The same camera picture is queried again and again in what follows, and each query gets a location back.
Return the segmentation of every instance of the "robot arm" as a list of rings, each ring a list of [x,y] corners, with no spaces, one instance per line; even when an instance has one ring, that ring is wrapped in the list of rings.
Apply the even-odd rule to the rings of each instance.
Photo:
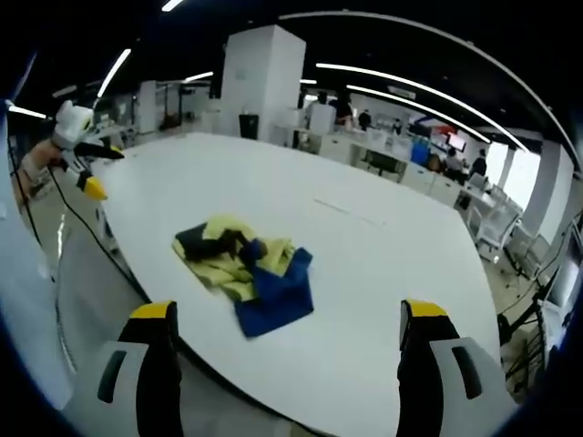
[[[81,157],[121,159],[124,156],[103,144],[89,144],[85,141],[91,128],[94,112],[88,107],[77,107],[67,100],[56,114],[56,125],[52,141],[61,149],[61,167],[66,176],[81,191],[95,200],[105,200],[107,194],[101,182],[93,176]]]

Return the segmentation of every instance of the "oval table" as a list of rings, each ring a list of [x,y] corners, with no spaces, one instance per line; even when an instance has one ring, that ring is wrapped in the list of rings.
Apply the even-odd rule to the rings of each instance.
[[[399,421],[400,304],[442,306],[499,361],[486,274],[458,213],[389,180],[300,151],[207,134],[96,165],[108,223],[153,301],[175,300],[181,338],[215,371],[318,432],[391,436]],[[314,313],[254,340],[232,302],[170,246],[217,213],[313,255]]]

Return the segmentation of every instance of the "blue cloth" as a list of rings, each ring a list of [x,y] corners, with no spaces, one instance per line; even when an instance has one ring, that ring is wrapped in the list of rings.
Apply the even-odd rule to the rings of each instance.
[[[308,267],[312,254],[297,249],[282,277],[255,266],[259,242],[252,241],[240,251],[240,257],[253,276],[258,298],[235,302],[235,313],[245,337],[258,337],[301,319],[313,312]]]
[[[424,142],[417,141],[413,144],[413,151],[411,152],[411,162],[422,167],[427,165],[429,160],[429,146]]]

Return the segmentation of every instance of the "yellow cloth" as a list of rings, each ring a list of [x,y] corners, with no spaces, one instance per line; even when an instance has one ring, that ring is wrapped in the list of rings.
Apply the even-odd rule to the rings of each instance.
[[[238,230],[246,240],[251,241],[257,236],[253,229],[242,221],[229,215],[213,216],[204,229],[204,239],[218,239],[225,230]],[[267,255],[257,261],[257,266],[278,276],[283,276],[292,260],[295,247],[290,239],[259,239],[267,248]],[[234,259],[230,254],[205,259],[202,262],[186,260],[184,248],[177,239],[172,242],[172,248],[185,262],[192,272],[211,287],[221,287],[234,300],[253,300],[257,297],[253,288],[253,277],[245,269],[239,256]]]

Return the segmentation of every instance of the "trash bin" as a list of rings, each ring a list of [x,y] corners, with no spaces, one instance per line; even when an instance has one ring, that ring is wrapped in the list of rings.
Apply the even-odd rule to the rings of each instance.
[[[257,139],[259,133],[259,116],[241,114],[239,116],[240,136],[247,139]]]

